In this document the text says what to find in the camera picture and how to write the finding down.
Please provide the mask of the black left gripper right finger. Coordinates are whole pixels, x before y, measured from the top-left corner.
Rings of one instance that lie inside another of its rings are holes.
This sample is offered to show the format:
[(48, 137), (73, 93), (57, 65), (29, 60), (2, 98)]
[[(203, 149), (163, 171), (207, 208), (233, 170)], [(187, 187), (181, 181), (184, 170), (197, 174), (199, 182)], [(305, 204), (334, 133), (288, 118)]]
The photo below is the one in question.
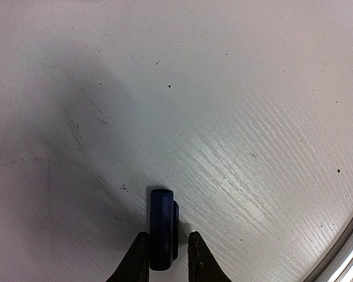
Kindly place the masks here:
[(188, 281), (231, 282), (197, 231), (188, 238)]

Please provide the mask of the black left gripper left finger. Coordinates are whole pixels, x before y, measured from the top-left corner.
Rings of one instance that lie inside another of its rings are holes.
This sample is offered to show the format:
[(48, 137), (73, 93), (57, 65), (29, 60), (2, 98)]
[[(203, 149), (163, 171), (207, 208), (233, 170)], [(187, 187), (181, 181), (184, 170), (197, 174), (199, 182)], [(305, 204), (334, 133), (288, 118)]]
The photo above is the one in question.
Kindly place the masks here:
[(106, 282), (149, 281), (149, 234), (139, 232), (114, 273)]

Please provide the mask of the blue marker cap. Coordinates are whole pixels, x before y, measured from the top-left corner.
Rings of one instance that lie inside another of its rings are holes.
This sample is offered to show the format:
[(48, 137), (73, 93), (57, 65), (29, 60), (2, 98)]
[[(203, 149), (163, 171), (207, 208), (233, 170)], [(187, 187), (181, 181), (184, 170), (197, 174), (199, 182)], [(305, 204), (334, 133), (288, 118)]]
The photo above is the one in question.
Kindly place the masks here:
[(169, 189), (150, 194), (149, 263), (153, 271), (166, 271), (179, 256), (179, 205)]

